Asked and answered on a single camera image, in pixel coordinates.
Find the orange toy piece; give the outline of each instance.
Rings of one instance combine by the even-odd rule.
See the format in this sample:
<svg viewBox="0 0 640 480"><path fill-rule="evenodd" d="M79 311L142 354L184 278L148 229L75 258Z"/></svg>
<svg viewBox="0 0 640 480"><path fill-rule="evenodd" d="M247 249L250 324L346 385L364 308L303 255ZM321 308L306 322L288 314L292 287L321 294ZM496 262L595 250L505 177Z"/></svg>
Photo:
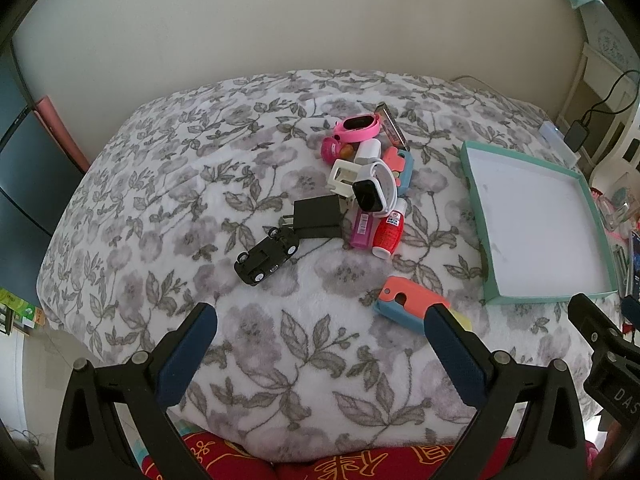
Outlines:
<svg viewBox="0 0 640 480"><path fill-rule="evenodd" d="M441 295L402 276L390 276L382 287L379 298L401 304L409 314L419 319L424 319L424 314L431 305L441 303L451 308L449 301Z"/></svg>
<svg viewBox="0 0 640 480"><path fill-rule="evenodd" d="M398 155L398 149L395 146L389 147L385 154L382 156L382 162L388 165L389 169L396 178L396 186L400 186L400 179L398 176L404 171L404 165L406 161L404 157Z"/></svg>
<svg viewBox="0 0 640 480"><path fill-rule="evenodd" d="M353 146L351 146L350 144L345 144L340 148L340 158L342 160L348 160L353 156L355 152L356 151L353 149Z"/></svg>

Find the bed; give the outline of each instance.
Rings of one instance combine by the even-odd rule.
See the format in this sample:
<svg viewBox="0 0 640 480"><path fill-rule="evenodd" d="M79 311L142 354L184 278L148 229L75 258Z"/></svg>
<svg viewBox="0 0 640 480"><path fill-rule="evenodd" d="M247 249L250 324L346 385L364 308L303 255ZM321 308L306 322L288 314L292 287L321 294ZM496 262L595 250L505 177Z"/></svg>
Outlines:
<svg viewBox="0 0 640 480"><path fill-rule="evenodd" d="M303 240L259 286L241 283L236 256L294 200L326 194L319 146L328 130L380 101L398 114L415 157L393 259L337 238ZM586 420L598 409L582 389L590 349L566 304L482 300L458 156L472 139L560 163L537 132L544 119L535 106L459 83L351 70L257 75L156 99L122 125L76 190L39 298L49 322L105 364L153 349L195 304L213 304L218 332L173 410L273 462L450 444L473 416L426 339L373 313L391 274L443 294L491 350L545 366L564 359ZM615 295L598 304L620 322Z"/></svg>

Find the black toy car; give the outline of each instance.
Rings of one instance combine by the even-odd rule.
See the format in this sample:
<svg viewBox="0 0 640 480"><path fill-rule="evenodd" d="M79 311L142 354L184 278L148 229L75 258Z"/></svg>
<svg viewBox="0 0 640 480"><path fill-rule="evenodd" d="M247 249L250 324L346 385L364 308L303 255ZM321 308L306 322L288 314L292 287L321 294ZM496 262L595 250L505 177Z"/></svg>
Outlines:
<svg viewBox="0 0 640 480"><path fill-rule="evenodd" d="M234 269L247 285L257 285L292 257L299 244L300 239L293 229L274 227L248 253L238 254Z"/></svg>

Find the barcode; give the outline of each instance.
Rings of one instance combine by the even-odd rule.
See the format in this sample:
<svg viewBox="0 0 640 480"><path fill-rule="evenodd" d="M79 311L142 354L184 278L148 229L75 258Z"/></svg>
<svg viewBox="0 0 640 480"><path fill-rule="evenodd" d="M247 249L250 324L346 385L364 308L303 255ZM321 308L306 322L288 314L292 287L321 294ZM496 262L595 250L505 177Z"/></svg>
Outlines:
<svg viewBox="0 0 640 480"><path fill-rule="evenodd" d="M369 222L369 215L363 214L360 216L360 223L358 224L358 234L363 235L367 232L367 223Z"/></svg>

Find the teal tray border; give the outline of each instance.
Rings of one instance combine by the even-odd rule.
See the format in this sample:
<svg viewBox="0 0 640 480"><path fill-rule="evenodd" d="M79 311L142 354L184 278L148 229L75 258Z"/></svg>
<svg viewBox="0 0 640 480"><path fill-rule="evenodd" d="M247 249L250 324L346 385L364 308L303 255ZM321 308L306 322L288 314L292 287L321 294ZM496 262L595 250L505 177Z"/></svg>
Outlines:
<svg viewBox="0 0 640 480"><path fill-rule="evenodd" d="M489 244L489 234L486 227L486 221L484 219L484 214L482 212L482 205L480 203L480 196L478 195L478 186L476 185L476 180L474 179L473 173L471 171L471 165L469 164L469 155L468 150L481 150L483 152L495 153L496 155L508 156L511 158L517 158L518 160L523 160L524 162L530 162L531 164L535 164L537 166L541 166L542 168L547 168L549 170L557 171L558 173L562 173L568 176L574 177L580 183L580 188L584 193L584 196L587 200L587 204L589 205L589 210L591 211L591 215L593 216L593 220L596 224L596 231L598 233L598 245L600 247L600 251L605 257L607 273L609 275L609 283L611 284L611 290L609 292L600 292L597 294L589 294L588 296L595 300L597 298L604 298L609 294L618 291L618 279L616 277L616 271L613 264L613 256L611 254L611 248L609 242L607 241L607 235L604 232L604 227L602 222L600 221L600 213L596 208L595 202L591 198L591 190L587 184L587 181L580 173L576 173L575 171L568 170L562 166L558 166L557 164L553 164L551 162L547 162L546 160L541 160L539 158L535 158L530 155L525 155L520 152L516 152L515 150L507 150L506 148L500 148L499 146L492 146L490 144L483 144L482 142L476 142L474 140L466 140L462 144L462 149L460 150L460 161L462 162L462 170L465 173L466 179L469 184L469 195L471 198L471 207L474 212L474 216L476 217L476 229L478 231L478 238L480 240L480 252L481 257L485 259L483 263L483 267L486 266L487 276L483 283L484 288L484 300L486 304L519 304L519 303L555 303L557 301L569 301L571 299L570 296L539 296L533 298L525 298L525 297L511 297L511 296L502 296L500 295L500 291L498 290L498 284L495 280L495 271L494 271L494 263L491 257L491 251L485 250L485 248L490 247Z"/></svg>

